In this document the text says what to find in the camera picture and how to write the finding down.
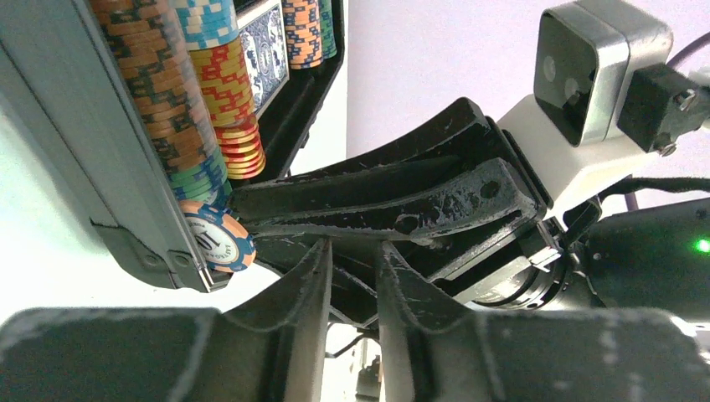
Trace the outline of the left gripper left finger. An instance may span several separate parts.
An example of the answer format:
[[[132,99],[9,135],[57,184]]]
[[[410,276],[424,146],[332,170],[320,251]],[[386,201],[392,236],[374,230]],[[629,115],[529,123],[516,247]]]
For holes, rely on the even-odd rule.
[[[4,401],[317,401],[332,245],[236,308],[35,308],[1,329]]]

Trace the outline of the black poker case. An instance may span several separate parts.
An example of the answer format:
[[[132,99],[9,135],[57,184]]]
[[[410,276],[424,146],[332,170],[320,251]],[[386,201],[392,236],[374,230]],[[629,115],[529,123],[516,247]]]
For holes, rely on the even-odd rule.
[[[164,38],[167,63],[187,50],[168,1],[1,4],[1,260],[32,284],[59,252],[108,251],[124,272],[166,289],[224,288],[171,192],[111,44]]]

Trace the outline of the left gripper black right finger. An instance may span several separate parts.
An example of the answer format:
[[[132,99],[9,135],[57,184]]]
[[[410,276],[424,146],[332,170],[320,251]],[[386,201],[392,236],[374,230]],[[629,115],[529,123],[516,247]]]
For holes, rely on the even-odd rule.
[[[376,255],[389,401],[706,401],[690,327],[657,309],[471,310],[389,242]]]

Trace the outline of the white red poker chip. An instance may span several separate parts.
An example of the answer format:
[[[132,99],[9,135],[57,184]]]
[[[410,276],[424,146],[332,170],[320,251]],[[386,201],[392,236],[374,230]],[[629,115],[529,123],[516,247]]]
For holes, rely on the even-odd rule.
[[[254,263],[253,237],[228,210],[194,200],[182,200],[178,205],[209,269],[232,273]]]

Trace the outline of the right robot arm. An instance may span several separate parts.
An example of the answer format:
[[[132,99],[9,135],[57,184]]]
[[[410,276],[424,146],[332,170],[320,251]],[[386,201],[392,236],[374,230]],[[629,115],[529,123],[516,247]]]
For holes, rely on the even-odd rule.
[[[709,318],[709,202],[602,218],[599,197],[562,220],[512,135],[460,98],[422,126],[358,157],[245,185],[229,207],[257,260],[285,274],[332,241],[332,313],[377,321],[380,242],[469,307],[655,307]]]

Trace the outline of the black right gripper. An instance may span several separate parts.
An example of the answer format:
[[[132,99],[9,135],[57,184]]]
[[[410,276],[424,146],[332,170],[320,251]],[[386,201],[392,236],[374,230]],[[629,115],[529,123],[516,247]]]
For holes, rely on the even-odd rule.
[[[521,250],[550,204],[512,135],[467,98],[372,151],[229,198],[259,263],[280,273],[332,239],[330,318],[354,327],[377,319],[377,242],[426,280],[467,288],[486,262]]]

